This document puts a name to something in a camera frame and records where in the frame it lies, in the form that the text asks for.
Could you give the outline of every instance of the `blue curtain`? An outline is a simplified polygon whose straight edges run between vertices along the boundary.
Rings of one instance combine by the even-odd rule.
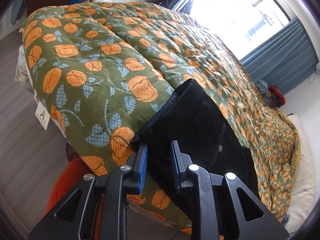
[[[240,60],[255,83],[260,79],[286,94],[302,83],[319,62],[298,18]]]

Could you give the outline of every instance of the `bag zipper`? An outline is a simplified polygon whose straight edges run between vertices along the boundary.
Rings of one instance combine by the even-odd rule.
[[[214,166],[214,164],[215,164],[215,162],[217,160],[217,157],[219,155],[219,147],[220,147],[220,145],[222,143],[225,130],[226,130],[226,124],[223,122],[222,123],[222,127],[221,127],[221,131],[220,131],[220,135],[219,135],[219,139],[217,141],[216,148],[214,150],[211,162],[210,162],[209,167],[208,167],[208,172],[211,172],[211,170],[212,170],[212,168],[213,168],[213,166]]]

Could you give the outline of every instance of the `window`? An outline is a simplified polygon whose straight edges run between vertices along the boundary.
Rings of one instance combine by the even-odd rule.
[[[190,15],[242,59],[289,20],[273,0],[194,0]]]

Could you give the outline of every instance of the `wooden floor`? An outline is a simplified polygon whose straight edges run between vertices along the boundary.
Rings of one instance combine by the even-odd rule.
[[[33,95],[14,80],[21,34],[0,40],[0,206],[27,236],[41,219],[57,177],[68,165],[66,139],[53,122],[45,131]],[[128,210],[129,240],[190,237]]]

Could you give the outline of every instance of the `floral comforter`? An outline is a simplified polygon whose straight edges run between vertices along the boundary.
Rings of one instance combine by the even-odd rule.
[[[135,132],[193,78],[251,149],[261,200],[282,220],[298,161],[297,130],[264,105],[239,61],[208,29],[185,14],[132,2],[41,8],[22,30],[34,89],[96,175],[124,164]],[[191,221],[149,174],[142,195],[128,198],[191,232]]]

